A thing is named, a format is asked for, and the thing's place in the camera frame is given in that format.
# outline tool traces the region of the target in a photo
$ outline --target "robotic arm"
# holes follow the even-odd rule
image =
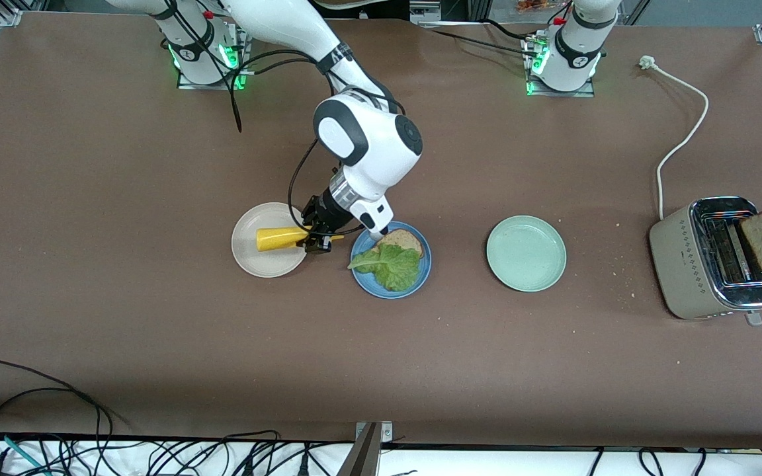
[[[616,24],[620,0],[575,0],[566,24],[550,25],[548,52],[533,69],[548,87],[574,91],[595,73],[601,46]]]
[[[218,57],[227,33],[207,21],[193,0],[108,0],[121,9],[149,13],[169,40],[179,69],[202,84],[219,81],[228,69],[196,48],[187,34],[192,27],[203,46]],[[397,114],[392,94],[363,71],[351,49],[327,26],[308,0],[227,0],[225,9],[252,37],[308,54],[331,79],[335,96],[314,112],[317,139],[334,154],[341,168],[329,187],[312,196],[302,212],[309,226],[306,252],[331,250],[331,235],[358,219],[373,238],[387,233],[393,210],[384,194],[415,165],[423,142],[417,126]]]

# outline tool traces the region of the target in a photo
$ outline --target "black cable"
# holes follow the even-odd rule
[[[648,452],[648,454],[651,455],[652,459],[654,459],[654,464],[656,464],[657,466],[657,472],[658,472],[657,474],[652,473],[651,470],[648,469],[648,467],[645,465],[645,461],[643,461],[643,454],[645,452]],[[640,466],[643,467],[643,469],[648,474],[648,476],[663,476],[663,468],[660,467],[660,461],[658,461],[657,455],[655,455],[653,451],[651,451],[648,448],[641,448],[640,451],[637,453],[637,458],[639,458]]]
[[[445,31],[438,31],[438,30],[432,30],[434,33],[442,36],[450,36],[452,38],[457,38],[458,40],[465,40],[465,42],[472,42],[477,43],[479,45],[489,46],[490,48],[497,48],[499,50],[505,50],[509,52],[514,52],[515,54],[521,54],[523,56],[536,56],[536,52],[533,51],[522,51],[519,48],[510,48],[510,46],[502,46],[502,45],[496,45],[489,42],[482,42],[481,40],[476,40],[474,38],[468,38],[465,36],[460,35],[454,35],[454,33],[446,33]]]
[[[269,473],[269,471],[272,471],[272,458],[275,455],[275,453],[280,452],[281,449],[284,449],[285,446],[289,446],[289,445],[290,443],[282,443],[280,446],[276,445],[275,443],[266,443],[266,446],[263,446],[262,450],[258,452],[258,454],[263,453],[263,450],[265,450],[267,446],[269,447],[269,453],[263,455],[260,458],[260,461],[258,461],[257,463],[255,463],[255,458],[254,458],[257,455],[253,455],[252,458],[249,460],[249,464],[251,465],[250,466],[251,470],[254,471],[255,468],[262,465],[264,461],[269,461],[269,463],[267,464],[267,473]]]
[[[75,393],[71,389],[62,389],[62,388],[58,388],[58,387],[40,387],[40,388],[36,388],[36,389],[30,389],[30,391],[22,391],[22,392],[19,392],[16,395],[13,395],[13,397],[8,398],[8,400],[3,401],[0,404],[0,412],[4,409],[4,407],[8,406],[9,403],[12,403],[14,400],[18,399],[19,397],[24,397],[24,395],[29,395],[29,394],[36,393],[36,392],[39,392],[39,391],[63,391],[63,392],[66,392],[66,393]]]
[[[169,0],[163,0],[163,2],[166,4],[167,9],[172,9],[172,5],[169,3]],[[222,61],[220,58],[217,58],[214,56],[214,54],[211,52],[211,50],[208,48],[208,46],[205,46],[204,40],[201,36],[199,36],[196,33],[196,30],[190,25],[190,23],[187,22],[187,19],[184,18],[184,15],[181,15],[178,10],[176,9],[175,12],[173,12],[173,18],[175,18],[178,23],[181,25],[181,29],[187,33],[190,38],[193,39],[193,42],[196,43],[199,48],[202,48],[204,52],[208,54],[208,57],[211,58],[211,63],[214,64],[214,67],[217,69],[217,72],[220,73],[221,80],[223,81],[223,84],[225,85],[225,89],[228,90],[229,95],[231,96],[231,110],[233,112],[233,120],[235,120],[236,126],[237,126],[237,132],[242,133],[243,132],[243,121],[241,120],[241,117],[239,117],[239,109],[237,108],[237,101],[235,97],[233,96],[233,82],[228,81],[229,73],[231,72],[231,69],[229,66],[223,65],[220,67],[220,64],[222,64]]]
[[[53,467],[35,467],[34,469],[22,473],[22,476],[34,476],[34,474],[40,473],[61,473],[64,476],[72,476],[70,473],[64,471],[63,469],[55,469]]]
[[[489,24],[492,24],[494,27],[498,28],[498,29],[499,29],[499,31],[501,31],[502,33],[504,33],[506,36],[510,36],[511,38],[516,38],[516,39],[518,39],[518,40],[524,40],[524,39],[526,39],[527,37],[529,37],[529,36],[533,35],[534,33],[537,33],[536,31],[532,31],[531,33],[522,33],[522,34],[520,35],[520,34],[518,34],[518,33],[514,33],[513,31],[510,31],[510,30],[506,29],[506,28],[505,28],[505,27],[504,27],[502,24],[500,24],[499,22],[497,22],[497,21],[493,21],[492,19],[489,19],[489,18],[479,19],[478,23],[489,23]]]
[[[209,457],[214,455],[214,453],[217,452],[217,450],[218,450],[218,448],[220,448],[220,446],[225,446],[225,448],[226,448],[225,449],[225,467],[224,467],[223,472],[222,472],[222,476],[224,476],[224,474],[228,472],[228,468],[229,468],[229,464],[230,464],[230,452],[228,451],[227,443],[230,440],[238,438],[238,437],[243,437],[243,436],[258,436],[258,434],[267,434],[267,433],[273,434],[273,436],[275,436],[275,438],[277,440],[281,439],[281,433],[278,433],[278,431],[276,431],[276,430],[262,430],[262,431],[252,431],[252,432],[247,432],[247,433],[227,434],[227,436],[221,437],[216,443],[214,443],[214,445],[211,445],[211,446],[208,446],[206,448],[203,448],[198,453],[196,453],[196,455],[190,461],[188,461],[188,464],[190,464],[189,467],[190,468],[196,468],[196,467],[200,466],[200,464],[203,464],[204,461],[208,460]],[[254,457],[254,456],[256,456],[258,454],[258,452],[256,452],[256,448],[257,448],[257,445],[259,443],[260,442],[256,442],[255,445],[251,447],[251,451],[250,451],[251,457]],[[263,452],[265,449],[266,449],[266,446],[263,446],[263,448],[260,449],[260,452]],[[199,458],[200,456],[203,456],[202,460],[200,460],[198,463],[191,464],[191,463],[193,463],[193,461],[196,461],[196,458]],[[246,464],[245,460],[244,460],[244,463],[241,463],[241,466],[239,466],[239,467],[243,467],[244,464]],[[178,472],[176,472],[176,474],[180,474],[181,471],[184,470],[185,468],[186,468],[185,465],[182,464],[182,468],[180,470],[178,470]]]
[[[243,459],[242,463],[239,464],[239,466],[237,466],[235,468],[233,473],[231,473],[231,476],[237,476],[237,474],[239,474],[239,472],[241,472],[241,470],[244,470],[243,474],[252,474],[252,472],[254,471],[254,468],[257,467],[257,464],[260,464],[260,461],[258,461],[257,464],[253,464],[254,458],[257,455],[259,455],[260,453],[263,453],[264,451],[266,451],[267,447],[272,447],[271,451],[272,452],[277,452],[281,448],[287,446],[288,443],[284,443],[283,445],[281,445],[281,446],[279,446],[277,448],[275,447],[276,446],[275,442],[264,443],[263,446],[261,446],[260,449],[257,449],[257,445],[258,445],[258,443],[255,443],[255,445],[251,447],[251,451],[249,451],[249,454]]]
[[[61,464],[61,466],[63,467],[64,471],[69,472],[69,467],[66,466],[67,461],[75,458],[76,456],[81,456],[81,455],[87,454],[89,452],[97,451],[96,448],[85,448],[84,450],[79,450],[78,452],[76,452],[75,451],[75,447],[76,447],[76,445],[78,445],[79,441],[72,441],[72,442],[67,443],[66,440],[64,440],[63,438],[58,436],[58,434],[54,434],[54,433],[36,433],[36,434],[30,434],[30,436],[23,436],[22,438],[16,439],[15,443],[22,443],[24,441],[30,440],[30,438],[35,438],[35,437],[39,437],[39,436],[50,436],[50,437],[55,438],[55,439],[58,440],[58,457],[52,459],[51,461],[49,461],[48,458],[46,458],[46,456],[45,456],[46,455],[46,450],[45,450],[46,445],[45,445],[45,442],[43,440],[37,440],[37,442],[40,445],[40,451],[43,453],[44,458],[46,458],[46,464],[45,464],[44,467],[52,467],[55,464]],[[135,443],[133,445],[108,446],[108,447],[105,448],[105,450],[106,451],[109,451],[109,450],[125,450],[125,449],[134,448],[136,446],[142,446],[142,445],[147,445],[147,444],[159,445],[158,443],[153,442],[153,441],[139,441],[139,442],[137,442],[137,443]],[[66,448],[66,452],[69,453],[69,454],[66,455],[66,457],[64,457],[64,448]]]
[[[308,470],[309,457],[311,457],[311,444],[305,442],[305,452],[302,453],[302,462],[299,463],[299,472],[296,473],[296,476],[311,476],[311,473]]]
[[[190,468],[190,469],[193,470],[193,473],[196,474],[196,476],[201,476],[200,473],[199,473],[199,470],[196,469],[196,467],[198,465],[202,464],[203,461],[208,459],[211,456],[212,453],[198,452],[198,453],[196,453],[196,455],[193,458],[190,458],[190,461],[187,461],[187,463],[181,463],[181,458],[178,457],[178,455],[181,454],[181,452],[187,450],[188,448],[190,448],[193,445],[196,445],[196,443],[197,442],[194,441],[193,443],[191,443],[188,446],[185,446],[184,448],[182,448],[178,452],[176,452],[175,455],[173,455],[173,459],[175,459],[175,461],[178,461],[178,464],[181,464],[181,468],[179,468],[179,470],[177,472],[175,472],[176,474],[181,474],[182,471],[186,470],[187,468]],[[201,455],[205,455],[205,457],[202,458],[202,461],[199,461],[199,463],[197,463],[197,464],[193,464],[193,462],[196,461],[196,458],[199,458]]]
[[[166,451],[164,451],[163,454],[161,454],[157,458],[157,460],[155,460],[155,463],[151,464],[148,467],[148,469],[146,470],[146,476],[150,476],[152,474],[152,472],[151,472],[152,469],[154,469],[154,474],[160,473],[161,469],[163,469],[163,467],[166,466],[172,460],[175,460],[175,461],[178,461],[179,463],[181,463],[181,460],[179,460],[178,455],[181,454],[181,452],[186,450],[187,448],[190,448],[191,446],[196,445],[196,441],[193,441],[193,443],[187,443],[187,446],[182,447],[178,452],[175,452],[175,453],[172,452],[173,449],[175,449],[175,447],[182,446],[182,445],[184,445],[184,442],[183,441],[179,441],[178,443],[175,443],[175,445],[169,446],[169,448],[167,448]],[[164,461],[163,463],[161,463],[161,465],[158,466],[157,469],[155,469],[154,466],[157,465],[157,463],[159,461],[161,461],[161,458],[163,458],[164,455],[169,455],[169,457],[167,457],[167,460]]]
[[[78,461],[78,463],[81,463],[81,466],[84,467],[84,470],[87,471],[87,474],[90,474],[90,465],[88,465],[86,461],[81,459],[81,455],[76,454],[75,460]]]
[[[310,449],[308,449],[308,456],[311,457],[311,461],[314,462],[315,465],[319,468],[319,470],[323,473],[325,473],[325,476],[331,476],[329,472],[325,469],[325,467],[317,460],[317,457],[314,456],[314,453],[311,452]]]
[[[599,454],[595,456],[595,460],[593,460],[593,466],[590,467],[590,472],[587,473],[587,476],[593,476],[593,474],[595,474],[595,468],[599,466],[599,461],[601,461],[602,455],[605,454],[605,447],[599,446],[598,452]]]
[[[157,460],[155,460],[155,463],[152,463],[152,462],[151,462],[151,459],[152,459],[152,457],[154,457],[155,453],[159,452],[159,451],[160,451],[160,449],[161,449],[161,448],[163,448],[163,454],[166,454],[166,451],[167,451],[167,447],[166,447],[166,446],[164,446],[164,445],[163,445],[163,443],[164,443],[164,442],[161,442],[161,443],[155,443],[155,444],[157,445],[157,448],[155,448],[154,450],[152,450],[152,451],[151,451],[151,453],[149,453],[149,457],[148,457],[148,460],[146,460],[146,464],[148,465],[148,466],[146,466],[146,475],[148,475],[149,473],[151,473],[151,469],[152,469],[152,467],[154,467],[154,465],[155,465],[155,464],[157,464],[157,461],[159,461],[159,460],[160,460],[160,458],[162,458],[162,457],[163,457],[163,455],[160,455],[160,457],[158,457],[158,458],[157,458]]]
[[[239,132],[243,131],[242,121],[241,117],[239,117],[239,108],[237,108],[237,99],[235,97],[235,91],[233,91],[233,85],[235,85],[237,78],[239,75],[241,75],[241,72],[243,69],[248,67],[250,64],[254,63],[257,60],[260,60],[261,58],[266,58],[269,56],[273,56],[275,54],[296,54],[300,57],[303,57],[307,59],[311,63],[315,63],[314,58],[310,56],[309,54],[305,54],[305,52],[301,52],[299,50],[292,50],[292,49],[279,49],[279,50],[273,50],[269,52],[263,52],[262,54],[258,54],[252,58],[249,58],[245,62],[241,63],[239,66],[236,67],[233,71],[230,72],[230,87],[226,85],[227,88],[229,88],[229,94],[231,96],[231,110],[233,112],[233,118],[235,118],[235,121],[237,123],[237,130]]]
[[[551,24],[552,21],[554,21],[555,18],[557,18],[557,15],[560,15],[560,12],[563,12],[563,18],[566,18],[566,15],[569,13],[569,6],[572,5],[572,0],[569,0],[569,2],[566,2],[566,5],[563,6],[562,9],[554,12],[554,15],[551,15],[551,17],[546,22],[547,24]]]
[[[107,447],[110,443],[110,437],[112,434],[114,434],[114,420],[111,418],[111,414],[108,409],[103,407],[101,404],[97,403],[93,397],[90,397],[87,393],[84,393],[80,391],[79,389],[76,389],[74,386],[70,385],[70,383],[67,383],[61,379],[58,379],[57,377],[49,376],[49,374],[42,373],[39,370],[35,370],[34,368],[27,367],[25,365],[19,365],[14,364],[13,362],[7,362],[0,360],[0,365],[4,365],[5,367],[12,367],[12,368],[18,368],[19,370],[24,370],[26,372],[29,372],[31,374],[34,374],[35,376],[44,377],[44,379],[51,380],[54,383],[58,383],[58,385],[62,385],[69,389],[73,394],[76,395],[76,397],[80,398],[82,401],[85,401],[89,405],[93,406],[94,409],[96,409],[97,414],[97,421],[96,421],[96,446],[99,452],[99,457],[96,461],[96,467],[93,472],[93,476],[98,476],[99,466],[102,462],[104,462],[106,465],[110,467],[110,464],[105,460],[104,457],[104,448],[101,446],[102,441],[100,439],[100,429],[102,425],[102,415],[104,414],[104,417],[108,419],[108,434],[105,436],[104,440],[104,446]]]
[[[310,63],[310,64],[316,64],[312,61],[308,61],[305,58],[290,58],[285,59],[282,61],[278,61],[277,63],[272,63],[269,66],[264,67],[263,69],[260,69],[258,71],[255,71],[254,76],[262,75],[263,73],[266,73],[270,69],[273,69],[274,67],[282,66],[284,64],[290,64],[290,63]]]
[[[296,224],[299,228],[302,229],[308,229],[305,225],[302,225],[299,223],[299,220],[296,219],[296,215],[293,214],[293,184],[296,184],[296,177],[299,176],[299,172],[302,171],[302,165],[305,165],[306,160],[308,160],[308,157],[311,155],[311,152],[314,151],[314,147],[317,147],[317,142],[319,142],[319,139],[314,139],[313,142],[311,142],[311,147],[308,147],[308,151],[305,152],[305,155],[302,157],[302,160],[299,160],[299,165],[296,165],[296,171],[293,172],[293,177],[290,178],[290,186],[287,187],[287,209],[290,211],[290,217],[293,219],[293,223]],[[318,231],[312,232],[312,234],[317,236],[337,236],[337,235],[348,235],[351,233],[354,233],[356,231],[360,231],[363,229],[363,225],[358,225],[355,228],[347,229],[345,231],[339,231],[336,233],[320,233]]]
[[[279,461],[279,462],[278,462],[278,464],[276,464],[275,466],[273,466],[273,467],[272,467],[272,469],[270,469],[269,471],[267,471],[267,472],[266,472],[266,473],[265,473],[263,476],[270,476],[272,473],[274,473],[274,472],[275,472],[275,470],[277,470],[279,467],[281,467],[282,465],[284,465],[285,463],[287,463],[287,461],[290,461],[291,459],[293,459],[293,458],[297,457],[298,455],[300,455],[300,454],[304,453],[305,451],[309,451],[309,450],[313,450],[313,449],[319,448],[319,447],[321,447],[321,446],[328,446],[328,445],[333,445],[333,444],[335,444],[335,442],[333,442],[333,441],[330,441],[330,442],[326,442],[326,443],[319,443],[319,444],[317,444],[317,445],[315,445],[315,446],[311,446],[311,447],[309,447],[307,450],[305,450],[304,448],[302,448],[302,451],[299,451],[299,452],[294,452],[292,455],[290,455],[290,456],[288,456],[287,458],[284,458],[283,460]]]
[[[387,96],[387,95],[384,95],[384,94],[369,93],[369,91],[367,91],[367,90],[365,90],[363,88],[356,87],[356,85],[350,85],[350,84],[348,84],[347,82],[345,82],[345,80],[343,78],[339,77],[338,73],[335,73],[333,71],[329,71],[327,73],[329,75],[332,75],[337,81],[341,82],[345,86],[345,89],[343,91],[348,89],[348,90],[352,90],[352,91],[357,91],[358,93],[364,94],[365,96],[375,97],[376,99],[384,99],[387,102],[392,102],[393,104],[398,106],[398,108],[402,110],[402,115],[403,116],[407,115],[407,111],[405,111],[405,106],[402,106],[402,103],[398,102],[398,100],[396,100],[393,96]]]
[[[51,466],[51,463],[49,463],[49,455],[46,453],[46,445],[44,445],[42,441],[38,441],[37,446],[40,446],[40,454],[43,455],[43,463],[45,463],[44,467]]]
[[[707,451],[705,451],[704,448],[699,448],[698,452],[701,453],[701,459],[698,461],[698,466],[696,466],[695,470],[693,471],[693,476],[699,476],[699,473],[701,473],[701,468],[704,467],[704,461],[707,459]]]

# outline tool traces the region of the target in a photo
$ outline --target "brown table surface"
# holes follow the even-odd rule
[[[393,187],[423,232],[420,292],[383,301],[347,271],[353,238],[277,280],[233,261],[237,219],[283,202],[326,84],[291,64],[237,94],[178,91],[151,19],[27,13],[0,36],[0,358],[112,407],[118,431],[404,442],[762,447],[762,327],[665,310],[650,252],[666,211],[705,196],[762,208],[762,46],[750,30],[617,28],[594,99],[527,97],[518,58],[402,21],[336,21],[405,103],[425,151]],[[456,29],[512,46],[480,26]],[[323,190],[319,148],[296,201]],[[503,286],[490,229],[552,223],[568,248],[545,292]],[[0,400],[42,380],[0,368]],[[93,431],[93,411],[35,395],[0,430]]]

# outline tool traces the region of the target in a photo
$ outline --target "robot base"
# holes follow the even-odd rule
[[[547,43],[546,30],[538,30],[536,36],[529,40],[520,40],[523,51],[534,51],[537,54],[542,53],[544,43]],[[529,96],[553,96],[553,97],[593,97],[593,80],[588,78],[587,82],[574,91],[557,91],[548,87],[542,79],[532,72],[533,64],[538,61],[538,57],[525,57],[525,91]]]
[[[215,18],[215,19],[212,19],[211,21],[221,21],[221,19]],[[228,27],[229,34],[231,37],[231,42],[233,43],[230,46],[237,54],[237,61],[239,63],[243,63],[244,61],[248,60],[251,57],[251,35],[246,33],[244,30],[237,28],[236,24],[228,23],[228,22],[226,22],[225,24]],[[247,74],[248,74],[248,71],[242,71],[241,75],[237,76],[237,81],[235,82],[235,84],[233,84],[233,89],[242,90],[245,87],[245,78]],[[211,85],[196,84],[194,82],[191,82],[190,79],[187,79],[187,76],[182,75],[180,71],[178,71],[177,85],[179,89],[190,89],[190,90],[225,89],[225,85],[221,81]]]

